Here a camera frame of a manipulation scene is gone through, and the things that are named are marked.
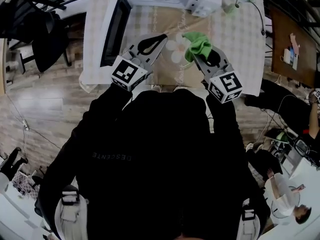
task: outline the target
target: checkered tablecloth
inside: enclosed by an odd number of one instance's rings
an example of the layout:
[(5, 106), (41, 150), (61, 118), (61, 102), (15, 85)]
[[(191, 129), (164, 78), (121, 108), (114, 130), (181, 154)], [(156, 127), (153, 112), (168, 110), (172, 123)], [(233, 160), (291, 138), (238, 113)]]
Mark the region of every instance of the checkered tablecloth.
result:
[(18, 191), (23, 191), (29, 198), (37, 200), (40, 187), (37, 185), (33, 188), (35, 182), (31, 178), (18, 171), (12, 179), (12, 183)]
[[(222, 0), (222, 6), (230, 5), (236, 0)], [(86, 13), (84, 30), (83, 72), (80, 80), (90, 84), (108, 84), (108, 73), (94, 67), (94, 48), (98, 46), (100, 29), (104, 20), (109, 0), (90, 0)], [(264, 20), (263, 0), (256, 0)], [(122, 49), (135, 37), (156, 32), (157, 18), (160, 10), (152, 6), (135, 6), (130, 14)], [(233, 15), (227, 15), (223, 8), (211, 14), (207, 20), (210, 23), (212, 44), (220, 48), (231, 62), (233, 68), (240, 73), (244, 85), (244, 93), (259, 95), (265, 61), (265, 36), (261, 34), (262, 22), (260, 14), (253, 4), (243, 3)], [(188, 82), (188, 87), (199, 87)]]

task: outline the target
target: microwave door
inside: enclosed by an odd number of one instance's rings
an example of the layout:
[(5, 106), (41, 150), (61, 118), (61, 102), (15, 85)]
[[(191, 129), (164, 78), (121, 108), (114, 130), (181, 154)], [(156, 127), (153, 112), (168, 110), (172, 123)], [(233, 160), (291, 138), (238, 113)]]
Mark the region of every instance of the microwave door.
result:
[(128, 0), (110, 0), (100, 31), (95, 68), (114, 64), (120, 53), (131, 9)]

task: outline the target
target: green cloth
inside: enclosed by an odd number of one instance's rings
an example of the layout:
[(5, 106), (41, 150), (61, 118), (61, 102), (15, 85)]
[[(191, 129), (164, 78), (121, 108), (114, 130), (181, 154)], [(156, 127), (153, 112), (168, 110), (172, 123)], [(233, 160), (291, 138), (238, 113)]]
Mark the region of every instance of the green cloth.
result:
[(205, 34), (200, 32), (188, 32), (184, 33), (182, 36), (191, 42), (184, 55), (188, 62), (194, 61), (193, 54), (203, 55), (206, 60), (208, 59), (212, 50), (212, 45)]

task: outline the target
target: white shirt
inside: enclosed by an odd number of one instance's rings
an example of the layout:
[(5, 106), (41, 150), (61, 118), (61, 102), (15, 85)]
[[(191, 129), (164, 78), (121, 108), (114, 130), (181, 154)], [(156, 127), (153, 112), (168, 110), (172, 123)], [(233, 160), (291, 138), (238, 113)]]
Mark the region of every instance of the white shirt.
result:
[(6, 192), (6, 187), (8, 186), (9, 182), (10, 180), (8, 179), (8, 177), (0, 172), (0, 194)]
[(275, 200), (276, 206), (281, 214), (290, 216), (296, 206), (294, 194), (281, 173), (276, 173), (274, 179), (280, 194), (280, 197)]

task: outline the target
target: wooden floor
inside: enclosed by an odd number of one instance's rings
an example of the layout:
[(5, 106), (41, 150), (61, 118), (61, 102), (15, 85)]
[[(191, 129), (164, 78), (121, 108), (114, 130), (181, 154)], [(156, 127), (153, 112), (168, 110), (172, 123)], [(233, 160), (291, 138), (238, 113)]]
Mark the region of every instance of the wooden floor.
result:
[[(25, 56), (31, 49), (24, 47), (21, 51)], [(40, 74), (40, 79), (25, 83), (0, 97), (0, 154), (9, 154), (17, 146), (24, 149), (29, 160), (29, 164), (23, 168), (25, 172), (32, 173), (39, 167), (46, 169), (82, 119), (83, 113), (89, 109), (91, 101), (107, 89), (107, 86), (99, 86), (88, 94), (79, 86), (79, 76), (83, 70), (82, 39), (73, 41), (68, 53), (72, 61), (71, 67), (67, 67), (61, 57), (49, 70)], [(35, 62), (31, 61), (26, 64), (26, 73), (21, 75), (16, 72), (13, 80), (15, 83), (23, 82), (38, 74)], [(275, 82), (278, 75), (271, 73), (266, 66), (264, 77)], [(293, 83), (288, 84), (283, 80), (282, 84), (301, 97), (309, 91), (295, 89)], [(258, 108), (246, 107), (241, 98), (235, 102), (235, 107), (244, 143), (255, 142), (267, 124), (267, 114)], [(29, 131), (23, 131), (22, 118), (27, 121)], [(275, 119), (281, 125), (279, 117), (275, 116)], [(274, 126), (276, 124), (272, 122), (270, 129)]]

